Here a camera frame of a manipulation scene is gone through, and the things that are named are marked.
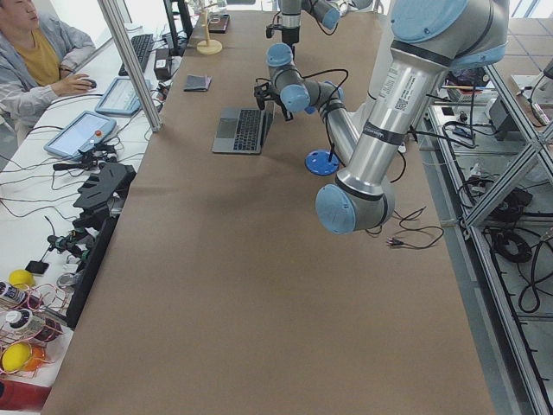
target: white bottle cap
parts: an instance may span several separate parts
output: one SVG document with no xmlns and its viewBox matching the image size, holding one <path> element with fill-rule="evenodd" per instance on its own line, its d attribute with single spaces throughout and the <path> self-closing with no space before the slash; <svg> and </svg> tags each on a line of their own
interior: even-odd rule
<svg viewBox="0 0 553 415">
<path fill-rule="evenodd" d="M 6 322 L 18 322 L 23 317 L 20 311 L 12 310 L 6 313 Z"/>
</svg>

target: gray jacket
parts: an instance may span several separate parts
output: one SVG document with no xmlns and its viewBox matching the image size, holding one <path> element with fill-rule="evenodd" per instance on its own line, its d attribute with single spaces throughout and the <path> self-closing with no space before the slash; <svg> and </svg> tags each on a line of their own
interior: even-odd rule
<svg viewBox="0 0 553 415">
<path fill-rule="evenodd" d="M 39 22 L 61 65 L 75 69 L 94 51 L 86 33 L 48 15 L 40 15 Z M 38 86 L 22 57 L 0 32 L 0 112 L 32 126 L 57 98 L 51 86 Z"/>
</svg>

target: laptop touchpad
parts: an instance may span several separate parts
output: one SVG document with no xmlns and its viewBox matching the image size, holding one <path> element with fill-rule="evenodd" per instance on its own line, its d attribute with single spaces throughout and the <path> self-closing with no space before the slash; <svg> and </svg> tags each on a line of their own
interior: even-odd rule
<svg viewBox="0 0 553 415">
<path fill-rule="evenodd" d="M 236 124 L 238 120 L 235 118 L 221 118 L 219 120 L 219 128 L 217 129 L 218 138 L 234 138 L 236 135 Z"/>
</svg>

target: blue disc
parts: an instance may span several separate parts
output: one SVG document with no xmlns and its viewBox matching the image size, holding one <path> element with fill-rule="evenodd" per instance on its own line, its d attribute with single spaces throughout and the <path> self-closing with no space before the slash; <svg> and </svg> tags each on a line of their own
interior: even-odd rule
<svg viewBox="0 0 553 415">
<path fill-rule="evenodd" d="M 305 157 L 305 167 L 314 175 L 332 175 L 338 171 L 339 166 L 338 157 L 335 154 L 330 157 L 330 151 L 328 150 L 313 150 Z"/>
</svg>

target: laptop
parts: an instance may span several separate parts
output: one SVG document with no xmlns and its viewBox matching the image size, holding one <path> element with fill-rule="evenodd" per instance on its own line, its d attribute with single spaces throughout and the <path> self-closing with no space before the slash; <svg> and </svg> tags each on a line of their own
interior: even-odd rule
<svg viewBox="0 0 553 415">
<path fill-rule="evenodd" d="M 219 119 L 213 153 L 261 154 L 273 122 L 274 101 L 265 102 L 265 109 L 223 108 Z"/>
</svg>

